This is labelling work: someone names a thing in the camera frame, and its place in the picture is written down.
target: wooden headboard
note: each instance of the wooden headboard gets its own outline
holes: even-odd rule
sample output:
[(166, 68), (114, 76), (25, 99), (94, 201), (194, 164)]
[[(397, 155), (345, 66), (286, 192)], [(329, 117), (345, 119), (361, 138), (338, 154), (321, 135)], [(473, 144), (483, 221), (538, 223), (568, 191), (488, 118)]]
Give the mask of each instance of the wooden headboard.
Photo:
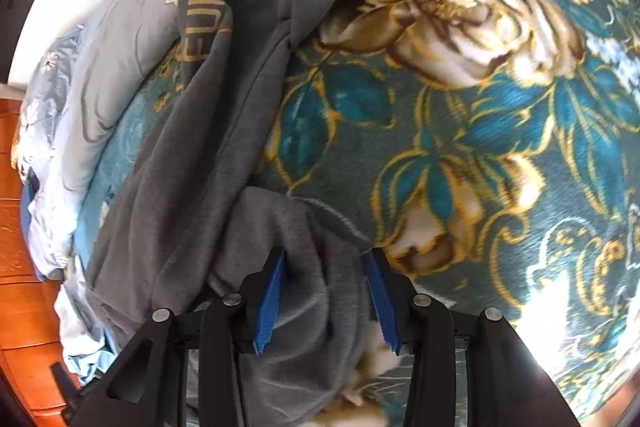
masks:
[(53, 302), (59, 283), (33, 274), (19, 209), (22, 184), (10, 166), (20, 102), (0, 100), (0, 369), (38, 427), (64, 427), (64, 401), (49, 372), (62, 360)]

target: blue serrated pad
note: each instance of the blue serrated pad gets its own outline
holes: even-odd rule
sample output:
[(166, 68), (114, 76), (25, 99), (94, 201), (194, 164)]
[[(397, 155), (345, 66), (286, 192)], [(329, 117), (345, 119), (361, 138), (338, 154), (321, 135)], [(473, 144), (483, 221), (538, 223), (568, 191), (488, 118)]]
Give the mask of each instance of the blue serrated pad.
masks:
[(276, 263), (271, 279), (267, 285), (267, 290), (262, 296), (260, 309), (256, 317), (254, 347), (256, 353), (261, 353), (264, 346), (271, 341), (271, 333), (276, 323), (278, 309), (280, 307), (280, 285), (282, 283), (282, 272), (284, 269), (284, 250)]
[(391, 350), (398, 355), (402, 342), (400, 341), (400, 332), (398, 331), (398, 317), (396, 309), (391, 302), (391, 297), (386, 289), (385, 280), (382, 277), (380, 266), (376, 262), (371, 251), (367, 252), (364, 258), (365, 272), (367, 274), (367, 283), (369, 283), (369, 291), (373, 307), (378, 316), (380, 328), (382, 328), (382, 338), (389, 345)]

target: silver screw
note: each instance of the silver screw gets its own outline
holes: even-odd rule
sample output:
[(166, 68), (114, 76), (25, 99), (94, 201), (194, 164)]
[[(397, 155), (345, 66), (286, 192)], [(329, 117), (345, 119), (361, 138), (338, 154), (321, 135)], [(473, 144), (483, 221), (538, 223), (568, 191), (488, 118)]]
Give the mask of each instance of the silver screw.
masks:
[(151, 318), (154, 322), (164, 322), (171, 316), (171, 312), (167, 308), (159, 308), (154, 311), (154, 314), (151, 315)]
[(238, 306), (242, 302), (242, 296), (239, 293), (228, 293), (222, 298), (222, 301), (225, 306)]
[(420, 308), (425, 308), (431, 304), (431, 297), (426, 293), (418, 293), (414, 295), (414, 304), (420, 306)]
[(502, 318), (502, 312), (496, 308), (487, 308), (484, 310), (484, 316), (490, 321), (497, 322)]

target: floral blanket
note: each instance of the floral blanket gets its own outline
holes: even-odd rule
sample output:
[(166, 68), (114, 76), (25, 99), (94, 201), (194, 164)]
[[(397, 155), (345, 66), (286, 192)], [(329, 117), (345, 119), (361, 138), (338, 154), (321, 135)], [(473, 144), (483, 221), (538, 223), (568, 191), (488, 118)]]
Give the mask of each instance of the floral blanket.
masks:
[[(454, 309), (501, 309), (584, 419), (640, 362), (639, 6), (339, 0), (292, 56), (254, 183)], [(82, 255), (179, 71), (170, 51), (105, 149)], [(410, 368), (367, 386), (393, 426)]]

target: gray sweatshirt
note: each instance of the gray sweatshirt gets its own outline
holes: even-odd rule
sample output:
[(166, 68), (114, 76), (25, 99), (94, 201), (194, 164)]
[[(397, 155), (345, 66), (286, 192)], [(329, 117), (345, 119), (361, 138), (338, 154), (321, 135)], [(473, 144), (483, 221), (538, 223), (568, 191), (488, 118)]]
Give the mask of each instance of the gray sweatshirt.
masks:
[(369, 312), (358, 250), (306, 207), (247, 187), (292, 49), (335, 0), (179, 0), (183, 96), (149, 132), (87, 269), (92, 307), (122, 347), (154, 309), (185, 312), (288, 257), (271, 344), (241, 360), (251, 425), (297, 425), (358, 359)]

